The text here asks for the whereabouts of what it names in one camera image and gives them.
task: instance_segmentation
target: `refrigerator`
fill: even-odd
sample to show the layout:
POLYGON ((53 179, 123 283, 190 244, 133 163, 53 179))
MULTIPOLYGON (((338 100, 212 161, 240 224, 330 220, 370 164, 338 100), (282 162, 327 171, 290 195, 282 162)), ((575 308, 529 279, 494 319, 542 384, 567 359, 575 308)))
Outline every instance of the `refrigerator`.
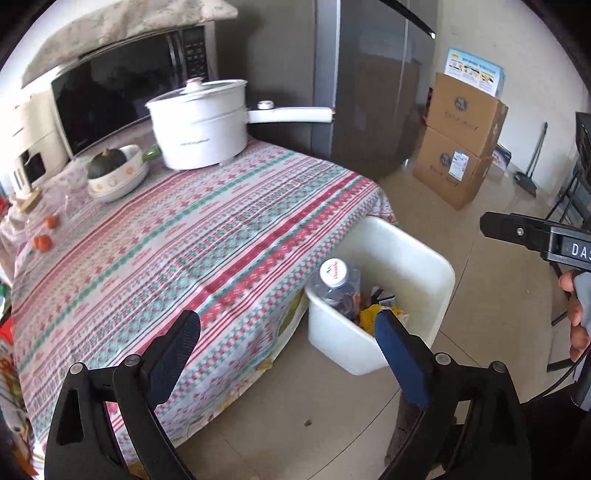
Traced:
POLYGON ((436 0, 317 0, 311 153, 379 180, 413 155, 432 80, 436 0))

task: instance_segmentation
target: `bottle cap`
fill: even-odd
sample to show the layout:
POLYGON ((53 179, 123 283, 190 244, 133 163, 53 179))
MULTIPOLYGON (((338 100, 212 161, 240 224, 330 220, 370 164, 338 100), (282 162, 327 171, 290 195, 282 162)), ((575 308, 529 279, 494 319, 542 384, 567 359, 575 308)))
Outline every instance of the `bottle cap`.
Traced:
POLYGON ((347 282, 347 264, 340 258, 330 258, 320 267, 320 279, 328 288, 339 288, 347 282))

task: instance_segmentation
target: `yellow bag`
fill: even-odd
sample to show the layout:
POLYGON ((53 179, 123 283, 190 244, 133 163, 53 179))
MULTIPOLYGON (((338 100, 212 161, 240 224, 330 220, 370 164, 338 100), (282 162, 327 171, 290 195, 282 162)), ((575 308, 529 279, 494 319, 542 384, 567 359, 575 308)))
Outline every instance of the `yellow bag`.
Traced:
POLYGON ((406 327, 408 323, 408 313, 404 312, 403 310, 400 310, 398 307, 388 308, 382 307, 379 304, 372 305, 371 307, 361 311, 361 313, 359 314, 359 326, 371 336, 375 336, 375 318, 378 316, 378 313, 382 310, 392 311, 392 313, 396 315, 396 318, 400 321, 400 323, 402 323, 406 327))

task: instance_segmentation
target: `pumpkin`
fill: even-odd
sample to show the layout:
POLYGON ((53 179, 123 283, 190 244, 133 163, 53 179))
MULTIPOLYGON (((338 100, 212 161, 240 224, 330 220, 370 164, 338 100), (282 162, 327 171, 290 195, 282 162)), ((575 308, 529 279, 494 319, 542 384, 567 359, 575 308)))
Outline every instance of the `pumpkin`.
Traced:
POLYGON ((118 148, 107 148, 96 155, 88 165, 89 180, 99 179, 127 162, 127 157, 118 148))

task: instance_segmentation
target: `white electric pot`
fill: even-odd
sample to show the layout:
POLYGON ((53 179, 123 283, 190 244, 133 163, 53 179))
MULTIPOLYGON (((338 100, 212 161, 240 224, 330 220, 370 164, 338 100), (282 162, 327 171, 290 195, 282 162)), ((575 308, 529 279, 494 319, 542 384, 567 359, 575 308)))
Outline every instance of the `white electric pot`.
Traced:
POLYGON ((175 170, 202 168, 230 160, 246 147, 247 123, 331 123, 330 108, 274 108, 260 102, 246 110, 246 80, 187 81, 180 90, 147 103, 164 162, 175 170))

